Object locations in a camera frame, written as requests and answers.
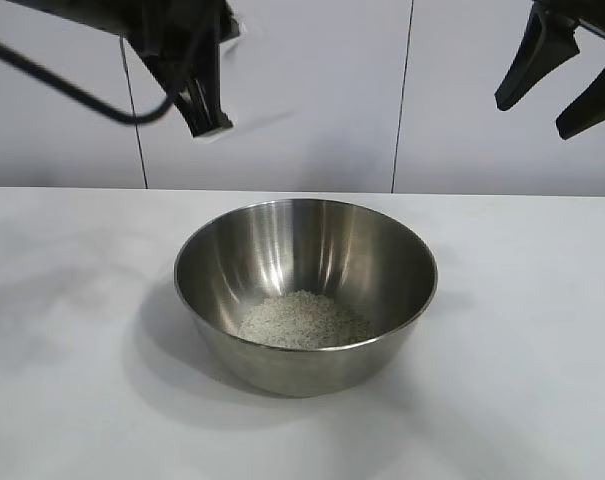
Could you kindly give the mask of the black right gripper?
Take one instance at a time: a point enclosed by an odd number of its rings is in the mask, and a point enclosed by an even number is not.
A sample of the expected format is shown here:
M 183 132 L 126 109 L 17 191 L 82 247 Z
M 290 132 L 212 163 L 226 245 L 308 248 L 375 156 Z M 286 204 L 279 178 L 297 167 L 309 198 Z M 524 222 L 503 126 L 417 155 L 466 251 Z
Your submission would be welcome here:
M 542 78 L 580 53 L 575 30 L 584 28 L 605 40 L 605 0 L 534 1 L 516 55 L 495 92 L 496 106 L 507 111 Z M 556 119 L 568 140 L 605 121 L 605 69 Z

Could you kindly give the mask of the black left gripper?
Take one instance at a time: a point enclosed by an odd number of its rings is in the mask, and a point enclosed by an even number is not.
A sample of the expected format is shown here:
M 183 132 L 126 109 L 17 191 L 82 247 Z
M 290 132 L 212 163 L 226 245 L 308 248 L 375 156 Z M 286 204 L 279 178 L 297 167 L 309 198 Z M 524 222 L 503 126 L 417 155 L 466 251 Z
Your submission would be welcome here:
M 238 36 L 225 1 L 143 1 L 131 46 L 194 137 L 232 127 L 220 100 L 220 45 Z

